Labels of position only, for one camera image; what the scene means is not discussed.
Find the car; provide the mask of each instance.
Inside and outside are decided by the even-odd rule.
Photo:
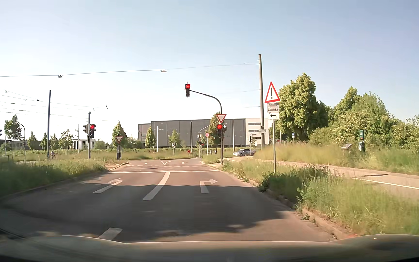
[[[240,149],[239,151],[232,153],[232,155],[239,156],[239,157],[250,156],[251,155],[250,151],[251,150],[248,148]]]

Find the utility pole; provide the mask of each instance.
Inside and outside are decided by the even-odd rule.
[[[87,127],[87,129],[89,130],[89,137],[88,137],[88,144],[89,144],[89,159],[91,158],[91,151],[90,151],[90,114],[91,112],[89,111],[89,125]]]
[[[260,112],[261,112],[261,129],[265,129],[265,103],[263,101],[263,68],[261,66],[261,55],[258,55],[260,61]],[[261,149],[265,147],[265,133],[261,132]]]
[[[48,99],[48,132],[46,134],[46,155],[47,159],[49,160],[49,110],[51,109],[51,90],[49,91],[49,99]]]

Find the white arrow marking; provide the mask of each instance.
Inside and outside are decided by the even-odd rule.
[[[166,182],[169,179],[169,171],[166,171],[166,173],[164,174],[164,176],[162,177],[161,181],[158,183],[158,185],[156,187],[153,188],[153,190],[150,191],[150,193],[148,193],[148,195],[146,195],[143,200],[152,200],[154,198],[154,196],[156,194],[158,194],[158,192],[161,190],[161,188],[166,185]]]
[[[211,184],[214,184],[214,183],[216,183],[217,181],[216,181],[216,180],[214,180],[214,179],[210,179],[210,180],[200,180],[200,190],[201,190],[201,193],[202,193],[202,194],[209,194],[209,192],[208,192],[208,188],[206,188],[206,186],[205,186],[205,183],[207,183],[207,182],[209,182],[209,183],[211,183]]]
[[[109,188],[112,188],[112,187],[114,187],[115,185],[119,185],[121,182],[122,182],[122,180],[120,180],[120,178],[118,178],[118,179],[114,179],[114,180],[111,180],[111,181],[109,181],[109,183],[108,183],[108,184],[111,184],[111,185],[109,185],[109,186],[107,186],[107,187],[104,187],[104,188],[102,188],[102,189],[98,189],[98,190],[96,190],[96,191],[95,191],[95,192],[93,192],[93,193],[94,193],[94,194],[103,193],[103,192],[105,192],[106,190],[108,190]]]

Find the triangular warning sign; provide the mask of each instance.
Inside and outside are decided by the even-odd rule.
[[[227,114],[216,114],[216,117],[218,118],[219,123],[223,123],[226,116],[227,116]]]
[[[277,91],[271,81],[269,83],[268,93],[266,94],[265,104],[279,101],[281,101],[281,99],[279,98],[279,95],[277,94]]]

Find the turn arrow marking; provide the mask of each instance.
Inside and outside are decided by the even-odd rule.
[[[200,180],[200,190],[202,194],[209,194],[208,192],[208,188],[206,188],[205,183],[211,183],[214,184],[217,181],[214,179],[210,179],[210,180]]]

